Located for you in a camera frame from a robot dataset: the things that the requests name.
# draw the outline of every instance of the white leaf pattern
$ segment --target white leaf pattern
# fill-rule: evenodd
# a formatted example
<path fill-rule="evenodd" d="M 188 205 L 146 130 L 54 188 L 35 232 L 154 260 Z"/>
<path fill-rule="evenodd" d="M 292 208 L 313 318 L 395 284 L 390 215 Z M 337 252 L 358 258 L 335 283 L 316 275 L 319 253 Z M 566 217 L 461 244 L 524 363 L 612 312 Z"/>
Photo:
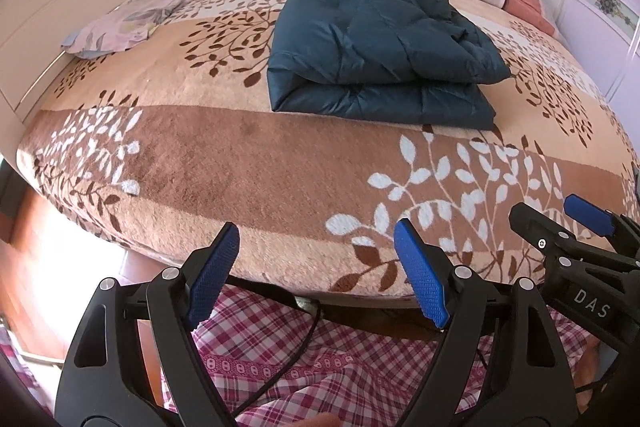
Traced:
<path fill-rule="evenodd" d="M 359 235 L 351 238 L 351 244 L 360 247 L 375 247 L 376 242 L 366 235 Z"/>
<path fill-rule="evenodd" d="M 116 123 L 114 123 L 113 125 L 111 125 L 111 127 L 109 127 L 109 138 L 111 138 L 116 131 L 118 130 L 118 127 L 120 126 L 120 122 L 122 121 L 122 118 L 118 118 L 116 120 Z"/>
<path fill-rule="evenodd" d="M 420 205 L 420 209 L 418 210 L 418 222 L 420 222 L 420 226 L 423 230 L 428 229 L 431 223 L 433 223 L 433 209 L 429 203 L 423 203 Z"/>
<path fill-rule="evenodd" d="M 527 174 L 530 176 L 533 174 L 533 160 L 531 156 L 524 158 L 524 166 L 527 169 Z"/>
<path fill-rule="evenodd" d="M 411 173 L 409 181 L 411 181 L 414 185 L 419 185 L 427 181 L 429 179 L 429 176 L 431 176 L 431 171 L 422 167 L 417 171 Z"/>
<path fill-rule="evenodd" d="M 476 188 L 471 194 L 471 201 L 475 204 L 480 204 L 484 202 L 484 190 L 482 188 Z"/>
<path fill-rule="evenodd" d="M 127 126 L 125 127 L 125 132 L 130 131 L 131 129 L 133 129 L 133 127 L 135 126 L 135 124 L 138 123 L 138 120 L 140 119 L 140 115 L 142 114 L 142 110 L 139 110 L 136 114 L 134 114 L 131 117 L 131 120 L 129 120 L 129 123 L 127 123 Z"/>
<path fill-rule="evenodd" d="M 498 158 L 500 158 L 501 161 L 503 161 L 504 163 L 509 163 L 509 159 L 507 158 L 507 155 L 504 153 L 504 149 L 502 149 L 502 147 L 500 147 L 499 145 L 494 145 L 495 147 L 495 153 L 498 155 Z"/>
<path fill-rule="evenodd" d="M 400 198 L 402 198 L 403 192 L 404 192 L 404 188 L 402 187 L 392 188 L 388 195 L 389 201 L 399 201 Z"/>
<path fill-rule="evenodd" d="M 451 221 L 451 203 L 438 200 L 438 215 L 445 221 Z"/>
<path fill-rule="evenodd" d="M 460 213 L 465 216 L 469 222 L 473 221 L 474 217 L 476 217 L 476 206 L 469 194 L 464 193 L 460 197 Z"/>
<path fill-rule="evenodd" d="M 556 183 L 558 187 L 562 187 L 562 178 L 560 177 L 560 169 L 558 168 L 558 164 L 554 162 L 554 178 L 556 178 Z"/>
<path fill-rule="evenodd" d="M 386 233 L 389 228 L 389 213 L 384 203 L 380 203 L 376 207 L 376 211 L 373 214 L 373 223 L 378 233 Z"/>
<path fill-rule="evenodd" d="M 525 196 L 524 202 L 527 203 L 531 208 L 535 208 L 537 211 L 542 212 L 542 204 L 540 200 L 533 199 L 531 196 Z"/>
<path fill-rule="evenodd" d="M 454 242 L 454 240 L 450 237 L 441 237 L 439 240 L 439 244 L 440 247 L 445 251 L 445 252 L 455 252 L 456 251 L 456 244 Z"/>
<path fill-rule="evenodd" d="M 545 168 L 540 168 L 540 175 L 542 176 L 542 182 L 545 185 L 546 191 L 551 194 L 551 180 L 549 176 L 546 175 Z"/>
<path fill-rule="evenodd" d="M 140 142 L 139 141 L 135 141 L 135 142 L 131 142 L 129 145 L 127 145 L 127 153 L 129 154 L 138 154 L 140 152 Z"/>
<path fill-rule="evenodd" d="M 124 167 L 124 163 L 118 165 L 113 173 L 113 178 L 111 179 L 111 185 L 115 185 L 120 181 L 120 176 L 122 176 L 122 168 Z"/>
<path fill-rule="evenodd" d="M 491 165 L 487 158 L 485 158 L 485 156 L 478 156 L 478 159 L 480 160 L 480 166 L 482 167 L 482 170 L 487 174 L 491 174 L 491 171 L 493 169 L 491 168 Z"/>
<path fill-rule="evenodd" d="M 335 214 L 335 216 L 326 220 L 324 226 L 334 235 L 346 235 L 359 229 L 362 224 L 350 214 Z"/>
<path fill-rule="evenodd" d="M 469 151 L 467 151 L 465 149 L 465 146 L 462 145 L 462 143 L 458 142 L 458 156 L 460 156 L 460 159 L 466 164 L 469 165 L 469 163 L 471 163 L 471 158 L 469 158 Z"/>
<path fill-rule="evenodd" d="M 456 171 L 456 178 L 458 178 L 461 182 L 463 183 L 473 183 L 474 181 L 476 181 L 476 179 L 474 178 L 473 174 L 471 174 L 471 172 L 469 171 L 465 171 L 463 169 L 458 169 Z"/>
<path fill-rule="evenodd" d="M 407 163 L 412 164 L 415 161 L 415 145 L 404 134 L 400 137 L 400 152 Z"/>
<path fill-rule="evenodd" d="M 125 180 L 120 184 L 120 186 L 127 194 L 131 194 L 132 196 L 140 195 L 140 184 L 135 180 Z"/>
<path fill-rule="evenodd" d="M 495 204 L 500 204 L 507 199 L 509 187 L 504 183 L 495 189 Z"/>
<path fill-rule="evenodd" d="M 449 163 L 449 158 L 446 156 L 443 156 L 442 158 L 440 158 L 440 161 L 438 162 L 438 168 L 436 169 L 436 179 L 439 182 L 441 182 L 444 178 L 449 176 L 450 172 L 451 172 L 451 165 Z"/>
<path fill-rule="evenodd" d="M 387 188 L 391 183 L 391 178 L 386 174 L 381 174 L 380 172 L 374 172 L 370 175 L 368 182 L 374 188 Z"/>
<path fill-rule="evenodd" d="M 489 154 L 491 152 L 491 148 L 485 142 L 471 140 L 469 145 L 481 154 Z"/>
<path fill-rule="evenodd" d="M 480 223 L 478 223 L 478 237 L 483 241 L 486 241 L 486 238 L 489 237 L 489 229 L 484 217 L 480 220 Z"/>
<path fill-rule="evenodd" d="M 516 176 L 514 176 L 513 174 L 509 174 L 508 172 L 502 178 L 510 185 L 515 185 L 518 183 Z"/>

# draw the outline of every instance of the fabric fold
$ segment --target fabric fold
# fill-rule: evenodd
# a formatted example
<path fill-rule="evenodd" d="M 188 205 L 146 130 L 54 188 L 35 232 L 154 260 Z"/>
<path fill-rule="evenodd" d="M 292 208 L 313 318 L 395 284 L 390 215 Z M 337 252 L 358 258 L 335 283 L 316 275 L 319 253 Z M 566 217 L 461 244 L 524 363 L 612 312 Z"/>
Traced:
<path fill-rule="evenodd" d="M 510 76 L 449 0 L 288 0 L 268 64 L 271 108 L 491 129 L 478 84 Z"/>

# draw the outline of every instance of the bed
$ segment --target bed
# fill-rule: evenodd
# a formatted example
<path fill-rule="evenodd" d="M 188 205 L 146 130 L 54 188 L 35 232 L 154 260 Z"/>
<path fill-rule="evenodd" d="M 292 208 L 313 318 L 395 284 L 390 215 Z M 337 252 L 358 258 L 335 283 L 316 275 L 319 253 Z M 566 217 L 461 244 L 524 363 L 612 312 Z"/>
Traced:
<path fill-rule="evenodd" d="M 179 265 L 233 221 L 236 276 L 342 305 L 411 307 L 391 240 L 401 217 L 499 282 L 543 276 L 541 255 L 509 230 L 516 202 L 596 243 L 563 214 L 565 196 L 640 217 L 636 154 L 591 79 L 553 29 L 482 0 L 450 0 L 512 73 L 482 86 L 497 113 L 482 132 L 272 113 L 265 70 L 286 0 L 195 0 L 147 42 L 91 60 L 57 56 L 53 43 L 114 0 L 39 2 L 0 48 L 21 77 L 39 76 L 15 93 L 2 139 L 60 212 L 124 248 Z M 49 26 L 64 9 L 72 20 Z M 43 34 L 31 49 L 46 50 L 36 60 L 33 18 Z"/>

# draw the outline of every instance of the blue gripper pad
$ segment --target blue gripper pad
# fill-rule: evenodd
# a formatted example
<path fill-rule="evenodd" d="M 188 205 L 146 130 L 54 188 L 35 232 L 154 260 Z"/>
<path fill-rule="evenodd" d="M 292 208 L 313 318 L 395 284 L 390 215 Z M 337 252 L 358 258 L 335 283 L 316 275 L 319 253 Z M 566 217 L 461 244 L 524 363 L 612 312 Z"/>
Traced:
<path fill-rule="evenodd" d="M 564 198 L 564 213 L 600 237 L 616 231 L 610 214 L 576 194 Z"/>
<path fill-rule="evenodd" d="M 186 325 L 191 327 L 191 331 L 211 315 L 239 251 L 240 232 L 236 225 L 231 225 L 217 241 L 209 260 L 191 285 L 189 311 L 185 317 Z"/>
<path fill-rule="evenodd" d="M 394 247 L 406 272 L 422 314 L 431 319 L 437 328 L 444 328 L 449 321 L 445 308 L 444 286 L 438 280 L 427 256 L 426 249 L 437 248 L 425 245 L 417 236 L 408 219 L 401 219 L 394 229 Z"/>

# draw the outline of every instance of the black cable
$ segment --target black cable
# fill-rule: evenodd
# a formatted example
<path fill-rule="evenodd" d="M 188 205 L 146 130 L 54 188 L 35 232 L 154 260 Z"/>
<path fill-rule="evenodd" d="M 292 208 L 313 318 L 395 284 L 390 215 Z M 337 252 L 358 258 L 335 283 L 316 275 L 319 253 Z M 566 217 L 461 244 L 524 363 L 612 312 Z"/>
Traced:
<path fill-rule="evenodd" d="M 486 363 L 486 360 L 484 359 L 484 355 L 482 354 L 482 351 L 480 351 L 480 349 L 476 347 L 476 353 L 478 354 L 478 357 L 480 357 L 480 363 L 484 366 L 484 369 L 488 371 L 489 364 Z"/>
<path fill-rule="evenodd" d="M 281 370 L 279 370 L 275 375 L 273 375 L 269 380 L 267 380 L 264 385 L 258 389 L 255 393 L 253 393 L 249 398 L 247 398 L 244 402 L 242 402 L 238 407 L 236 407 L 231 413 L 234 417 L 241 415 L 244 411 L 246 411 L 252 404 L 258 400 L 267 390 L 274 386 L 278 380 L 284 375 L 293 365 L 300 359 L 302 354 L 306 351 L 306 348 L 309 347 L 311 343 L 311 338 L 314 336 L 316 332 L 316 327 L 318 326 L 318 322 L 320 321 L 320 317 L 322 315 L 322 308 L 320 302 L 314 303 L 318 307 L 318 311 L 316 312 L 316 318 L 314 320 L 311 329 L 306 334 L 305 340 L 302 342 L 298 350 L 293 354 L 293 356 L 289 359 L 285 365 L 282 366 Z"/>
<path fill-rule="evenodd" d="M 593 396 L 597 396 L 600 393 L 600 391 L 602 391 L 602 388 L 604 387 L 604 385 L 608 383 L 609 380 L 611 380 L 611 377 L 613 377 L 613 374 L 616 372 L 616 368 L 618 366 L 617 362 L 618 362 L 618 359 L 616 358 L 616 360 L 614 360 L 613 363 L 604 372 L 604 375 L 602 375 L 602 378 L 600 378 L 600 380 L 596 380 L 591 383 L 586 383 L 585 385 L 581 385 L 580 387 L 576 387 L 575 394 L 580 394 L 580 393 L 583 393 L 584 391 L 590 391 L 591 389 L 593 389 L 594 390 Z"/>

